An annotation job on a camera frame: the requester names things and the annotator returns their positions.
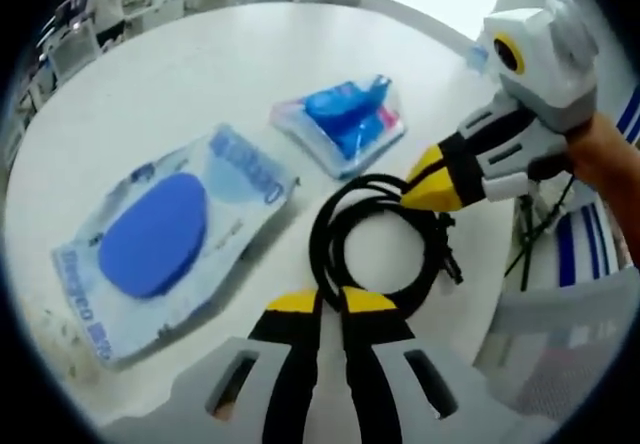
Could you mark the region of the person's right hand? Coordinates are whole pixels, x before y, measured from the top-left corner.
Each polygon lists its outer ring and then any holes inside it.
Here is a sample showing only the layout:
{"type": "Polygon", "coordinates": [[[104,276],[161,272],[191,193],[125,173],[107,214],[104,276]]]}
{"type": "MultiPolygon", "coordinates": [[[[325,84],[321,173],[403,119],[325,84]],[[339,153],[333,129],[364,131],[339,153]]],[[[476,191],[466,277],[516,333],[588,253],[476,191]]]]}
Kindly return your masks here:
{"type": "Polygon", "coordinates": [[[567,154],[577,177],[602,195],[639,189],[639,150],[601,113],[568,134],[567,154]]]}

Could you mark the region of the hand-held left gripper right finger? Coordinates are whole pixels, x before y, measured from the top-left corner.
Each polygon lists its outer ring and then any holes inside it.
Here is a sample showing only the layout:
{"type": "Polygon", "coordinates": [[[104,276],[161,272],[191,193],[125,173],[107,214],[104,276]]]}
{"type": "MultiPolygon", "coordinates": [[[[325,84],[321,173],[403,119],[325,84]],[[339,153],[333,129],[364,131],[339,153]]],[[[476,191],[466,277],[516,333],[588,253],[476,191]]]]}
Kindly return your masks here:
{"type": "Polygon", "coordinates": [[[434,443],[426,424],[459,410],[453,391],[387,297],[340,291],[346,380],[363,443],[434,443]]]}

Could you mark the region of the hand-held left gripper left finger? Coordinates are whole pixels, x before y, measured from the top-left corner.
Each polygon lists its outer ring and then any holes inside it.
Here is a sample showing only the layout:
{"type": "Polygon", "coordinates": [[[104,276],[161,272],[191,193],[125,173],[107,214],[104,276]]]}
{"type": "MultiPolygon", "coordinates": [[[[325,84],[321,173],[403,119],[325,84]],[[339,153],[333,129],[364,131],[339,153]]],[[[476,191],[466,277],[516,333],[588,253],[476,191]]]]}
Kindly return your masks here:
{"type": "Polygon", "coordinates": [[[176,379],[167,443],[300,443],[318,379],[322,297],[287,293],[245,338],[230,338],[176,379]]]}

